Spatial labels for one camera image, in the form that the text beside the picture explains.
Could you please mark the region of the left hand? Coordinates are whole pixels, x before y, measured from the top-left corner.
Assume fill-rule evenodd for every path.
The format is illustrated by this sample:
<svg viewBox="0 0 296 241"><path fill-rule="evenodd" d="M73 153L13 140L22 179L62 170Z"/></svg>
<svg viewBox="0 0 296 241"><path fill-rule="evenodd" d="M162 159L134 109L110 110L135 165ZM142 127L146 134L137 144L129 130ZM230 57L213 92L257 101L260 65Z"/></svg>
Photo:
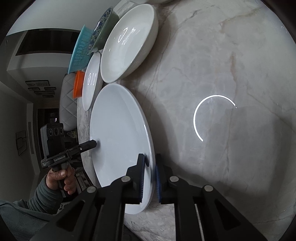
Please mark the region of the left hand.
<svg viewBox="0 0 296 241"><path fill-rule="evenodd" d="M68 165L68 168L65 170L60 170L54 172L52 169L48 172L46 177L46 185L51 190L57 190L59 187L59 181L64 183L64 190L72 195L76 191L76 179L75 179L75 169Z"/></svg>

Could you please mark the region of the left forearm grey sleeve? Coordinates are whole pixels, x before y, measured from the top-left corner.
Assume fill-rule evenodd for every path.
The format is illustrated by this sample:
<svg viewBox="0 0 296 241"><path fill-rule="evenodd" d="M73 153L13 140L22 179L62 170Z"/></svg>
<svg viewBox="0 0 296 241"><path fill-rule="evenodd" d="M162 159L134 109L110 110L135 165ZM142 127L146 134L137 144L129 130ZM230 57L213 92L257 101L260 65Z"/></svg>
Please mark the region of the left forearm grey sleeve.
<svg viewBox="0 0 296 241"><path fill-rule="evenodd" d="M62 203L60 191L50 190L46 176L29 200L1 201L1 217L16 240L30 240L58 212Z"/></svg>

